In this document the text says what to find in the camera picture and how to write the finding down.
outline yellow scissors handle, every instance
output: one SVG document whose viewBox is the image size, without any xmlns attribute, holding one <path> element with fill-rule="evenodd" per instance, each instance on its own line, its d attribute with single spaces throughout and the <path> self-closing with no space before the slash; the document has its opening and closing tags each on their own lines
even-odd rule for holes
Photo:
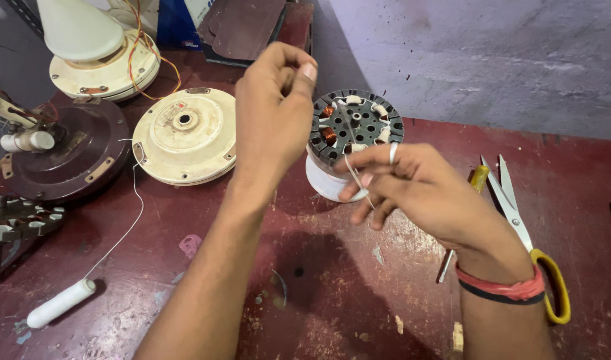
<svg viewBox="0 0 611 360">
<path fill-rule="evenodd" d="M 548 255 L 545 255 L 543 251 L 539 249 L 533 249 L 530 251 L 530 258 L 534 264 L 537 264 L 537 260 L 541 260 L 546 266 L 550 274 L 554 277 L 556 288 L 559 294 L 559 301 L 561 303 L 561 315 L 557 316 L 550 306 L 550 300 L 545 297 L 546 300 L 546 311 L 548 312 L 548 319 L 553 323 L 565 324 L 570 321 L 570 298 L 568 298 L 568 290 L 566 289 L 566 283 L 564 277 L 561 275 L 559 266 L 552 260 Z"/>
</svg>

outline copper winding wire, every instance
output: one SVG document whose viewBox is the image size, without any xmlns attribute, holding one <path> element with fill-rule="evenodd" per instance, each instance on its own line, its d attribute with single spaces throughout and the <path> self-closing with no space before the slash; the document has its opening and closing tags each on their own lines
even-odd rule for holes
<svg viewBox="0 0 611 360">
<path fill-rule="evenodd" d="M 328 105 L 324 108 L 324 110 L 321 112 L 321 115 L 319 115 L 319 119 L 327 119 L 330 116 L 332 116 L 334 111 L 334 108 L 332 105 Z"/>
<path fill-rule="evenodd" d="M 319 132 L 324 136 L 324 139 L 326 139 L 326 144 L 328 146 L 333 146 L 334 143 L 337 142 L 337 135 L 331 127 L 322 127 Z"/>
</svg>

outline wall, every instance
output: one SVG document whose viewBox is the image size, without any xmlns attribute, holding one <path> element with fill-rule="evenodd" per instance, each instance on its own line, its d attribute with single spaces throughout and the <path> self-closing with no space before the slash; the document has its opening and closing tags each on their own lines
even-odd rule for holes
<svg viewBox="0 0 611 360">
<path fill-rule="evenodd" d="M 611 139 L 611 0 L 313 0 L 318 88 L 402 115 Z"/>
<path fill-rule="evenodd" d="M 56 87 L 48 75 L 52 53 L 25 22 L 0 0 L 0 86 L 19 104 L 33 108 Z M 5 151 L 0 146 L 0 159 Z"/>
</svg>

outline yellow screwdriver handle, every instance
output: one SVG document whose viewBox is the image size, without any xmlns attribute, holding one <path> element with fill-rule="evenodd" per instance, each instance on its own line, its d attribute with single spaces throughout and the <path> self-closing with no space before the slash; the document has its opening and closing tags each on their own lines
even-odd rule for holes
<svg viewBox="0 0 611 360">
<path fill-rule="evenodd" d="M 479 165 L 475 169 L 475 173 L 472 175 L 472 180 L 470 180 L 470 185 L 472 185 L 472 187 L 478 193 L 484 191 L 484 186 L 486 185 L 486 179 L 488 178 L 488 174 L 490 174 L 490 169 L 483 165 Z"/>
</svg>

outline scissors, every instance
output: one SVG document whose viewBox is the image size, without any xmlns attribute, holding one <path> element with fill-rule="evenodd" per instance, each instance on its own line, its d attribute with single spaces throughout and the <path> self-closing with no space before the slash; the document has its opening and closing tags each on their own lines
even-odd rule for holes
<svg viewBox="0 0 611 360">
<path fill-rule="evenodd" d="M 483 156 L 481 157 L 481 162 L 487 168 L 491 168 Z M 517 201 L 514 198 L 514 190 L 512 189 L 512 182 L 510 180 L 508 168 L 506 167 L 506 163 L 501 155 L 499 155 L 499 166 L 502 184 L 499 184 L 497 178 L 493 175 L 493 172 L 490 172 L 488 174 L 488 181 L 493 187 L 494 195 L 499 201 L 499 205 L 501 205 L 506 219 L 519 235 L 521 242 L 530 254 L 532 262 L 534 264 L 537 264 L 537 261 L 541 260 L 542 264 L 545 265 L 547 271 L 549 271 L 550 274 L 552 274 L 553 276 L 555 288 L 557 290 L 557 293 L 559 294 L 561 314 L 559 316 L 555 314 L 555 312 L 552 310 L 552 307 L 550 306 L 550 301 L 546 296 L 545 300 L 546 310 L 548 312 L 548 319 L 553 323 L 565 324 L 570 321 L 570 298 L 568 298 L 568 291 L 566 290 L 566 283 L 564 282 L 564 277 L 561 274 L 561 271 L 559 270 L 559 266 L 557 266 L 557 263 L 552 260 L 552 258 L 544 254 L 541 250 L 532 247 L 532 241 L 530 240 L 530 235 L 528 234 L 526 225 L 524 225 L 523 220 L 519 216 L 519 210 L 517 209 Z"/>
</svg>

